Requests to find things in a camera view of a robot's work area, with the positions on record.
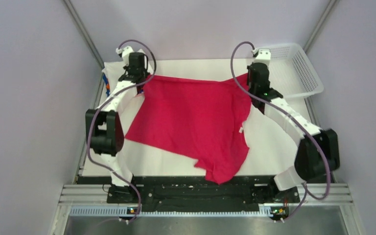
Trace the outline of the red t shirt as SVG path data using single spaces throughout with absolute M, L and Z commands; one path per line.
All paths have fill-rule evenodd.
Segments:
M 251 110 L 247 74 L 225 81 L 155 76 L 126 138 L 196 160 L 208 181 L 231 180 L 249 147 L 242 132 Z

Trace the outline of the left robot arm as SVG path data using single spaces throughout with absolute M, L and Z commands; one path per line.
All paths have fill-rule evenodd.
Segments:
M 138 200 L 138 190 L 132 185 L 133 173 L 128 168 L 122 152 L 124 131 L 120 115 L 130 101 L 142 93 L 150 79 L 148 57 L 134 51 L 131 46 L 116 49 L 124 62 L 124 73 L 115 83 L 107 99 L 95 109 L 85 113 L 88 160 L 108 170 L 111 186 L 108 203 L 132 203 Z

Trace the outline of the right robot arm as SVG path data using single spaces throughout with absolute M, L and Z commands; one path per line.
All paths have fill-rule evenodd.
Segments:
M 278 173 L 268 185 L 268 197 L 280 202 L 287 190 L 309 180 L 325 176 L 331 184 L 331 172 L 340 166 L 338 137 L 332 129 L 323 130 L 305 119 L 272 88 L 269 80 L 269 49 L 253 49 L 253 61 L 247 66 L 248 92 L 255 108 L 273 120 L 296 144 L 292 166 Z

